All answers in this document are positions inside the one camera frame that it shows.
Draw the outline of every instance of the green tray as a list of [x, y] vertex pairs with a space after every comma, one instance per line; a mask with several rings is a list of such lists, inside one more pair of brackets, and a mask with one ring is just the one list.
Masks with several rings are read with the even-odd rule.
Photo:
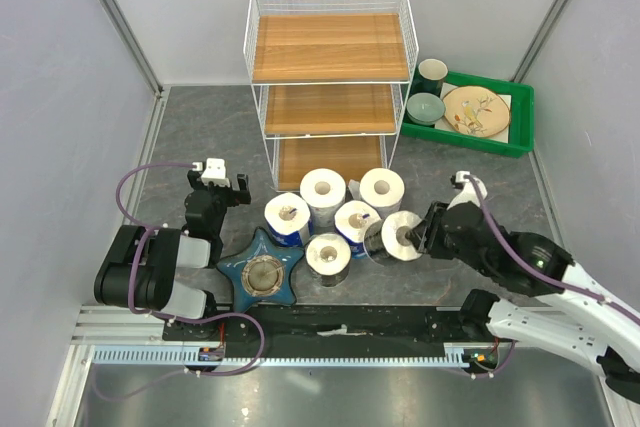
[[[411, 85], [411, 95], [420, 92], [417, 88], [416, 78]], [[469, 149], [482, 150], [492, 154], [520, 157], [522, 154], [533, 150], [533, 87], [524, 84], [493, 80], [475, 75], [449, 72], [446, 82], [462, 87], [464, 85], [480, 85], [492, 90], [496, 94], [511, 95], [511, 124], [509, 125], [509, 143], [496, 142], [495, 140], [479, 139], [457, 132], [437, 130], [433, 127], [418, 125], [411, 122], [405, 114], [402, 122], [402, 135], [418, 137], [419, 139], [433, 140], [444, 144], [459, 145]]]

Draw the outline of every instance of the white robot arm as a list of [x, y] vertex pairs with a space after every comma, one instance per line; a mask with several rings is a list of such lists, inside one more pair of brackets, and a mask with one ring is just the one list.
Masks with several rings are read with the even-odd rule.
[[449, 204], [431, 205], [424, 222], [407, 236], [414, 247], [434, 258], [459, 259], [507, 290], [534, 297], [575, 321], [532, 313], [474, 290], [460, 311], [463, 328], [565, 357], [640, 403], [640, 313], [550, 239], [499, 226], [484, 205], [487, 191], [479, 179], [458, 172], [452, 183], [461, 192]]

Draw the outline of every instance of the toilet paper roll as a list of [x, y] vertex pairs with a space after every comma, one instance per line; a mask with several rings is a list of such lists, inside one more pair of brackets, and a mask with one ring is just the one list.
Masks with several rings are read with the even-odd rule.
[[302, 246], [313, 233], [309, 206], [291, 192], [271, 199], [264, 208], [264, 218], [276, 242], [285, 247]]
[[389, 169], [371, 169], [360, 181], [360, 196], [386, 219], [397, 212], [404, 195], [404, 182]]
[[307, 173], [300, 183], [300, 196], [309, 204], [315, 227], [333, 225], [333, 218], [344, 204], [347, 186], [340, 174], [329, 169]]
[[307, 247], [307, 264], [311, 274], [325, 287], [334, 287], [349, 273], [351, 249], [338, 234], [317, 235]]
[[389, 254], [400, 260], [416, 260], [422, 256], [406, 234], [417, 227], [422, 219], [408, 210], [401, 210], [387, 217], [382, 224], [382, 243]]
[[380, 216], [376, 209], [359, 200], [347, 202], [338, 209], [335, 216], [336, 231], [342, 235], [355, 259], [364, 257], [362, 241], [369, 225], [378, 222]]

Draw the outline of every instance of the white wire rack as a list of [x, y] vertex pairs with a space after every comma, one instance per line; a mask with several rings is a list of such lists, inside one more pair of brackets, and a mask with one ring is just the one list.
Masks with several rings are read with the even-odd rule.
[[[268, 82], [253, 82], [253, 73], [256, 63], [256, 49], [258, 36], [260, 34], [260, 19], [263, 16], [287, 16], [287, 15], [337, 15], [337, 14], [397, 14], [398, 25], [402, 34], [404, 44], [404, 55], [408, 70], [408, 79], [401, 81], [374, 81], [363, 79], [361, 81], [326, 81], [320, 83], [331, 84], [364, 84], [377, 83], [388, 84], [391, 89], [391, 106], [393, 109], [393, 121], [395, 132], [363, 132], [363, 133], [322, 133], [312, 134], [309, 132], [290, 133], [277, 132], [267, 129], [267, 119], [269, 112], [269, 92], [273, 84]], [[293, 138], [313, 138], [313, 137], [347, 137], [347, 136], [379, 136], [380, 142], [380, 165], [390, 167], [395, 146], [397, 144], [402, 120], [404, 117], [406, 99], [409, 85], [413, 80], [418, 58], [418, 41], [416, 36], [411, 6], [409, 0], [249, 0], [247, 14], [247, 25], [244, 38], [243, 53], [249, 77], [252, 79], [252, 88], [256, 111], [260, 123], [260, 130], [265, 143], [269, 167], [271, 170], [274, 186], [279, 190], [279, 169], [280, 169], [280, 142]], [[314, 82], [286, 82], [280, 81], [278, 84], [308, 85]]]
[[[393, 149], [396, 144], [396, 136], [393, 135], [381, 135], [380, 139], [380, 166], [388, 169], [391, 167], [391, 159]], [[272, 139], [266, 139], [267, 143], [267, 156], [269, 157], [269, 166], [271, 168], [271, 178], [273, 179], [273, 185], [277, 192], [284, 192], [284, 189], [279, 188], [279, 175], [280, 175], [280, 142], [285, 139], [278, 137]]]
[[272, 88], [269, 85], [256, 86], [259, 89], [257, 95], [258, 102], [256, 103], [256, 110], [258, 112], [258, 121], [260, 122], [260, 131], [265, 139], [302, 139], [311, 137], [360, 137], [365, 135], [381, 135], [381, 136], [395, 136], [402, 127], [402, 118], [404, 117], [405, 104], [403, 102], [402, 89], [400, 84], [391, 84], [389, 89], [391, 90], [391, 104], [389, 108], [393, 110], [393, 120], [395, 129], [393, 132], [348, 132], [348, 133], [322, 133], [322, 134], [310, 134], [305, 132], [300, 133], [279, 133], [279, 132], [267, 132], [267, 112], [269, 111], [269, 89]]
[[398, 14], [407, 68], [409, 70], [407, 83], [410, 83], [418, 59], [418, 38], [413, 24], [409, 0], [250, 0], [243, 48], [249, 77], [253, 78], [256, 45], [262, 16], [367, 13]]

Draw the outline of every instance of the blue star-shaped dish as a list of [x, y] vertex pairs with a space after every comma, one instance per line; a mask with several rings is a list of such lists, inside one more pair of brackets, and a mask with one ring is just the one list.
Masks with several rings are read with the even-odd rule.
[[[246, 249], [218, 262], [218, 270], [233, 285], [233, 310], [245, 312], [253, 304], [261, 301], [282, 305], [295, 304], [296, 296], [291, 290], [289, 280], [291, 271], [302, 257], [303, 249], [278, 247], [271, 242], [267, 232], [258, 227]], [[276, 285], [262, 292], [252, 288], [248, 275], [248, 271], [255, 265], [253, 262], [257, 260], [261, 261], [262, 265], [270, 266], [271, 270], [266, 275], [277, 278]]]

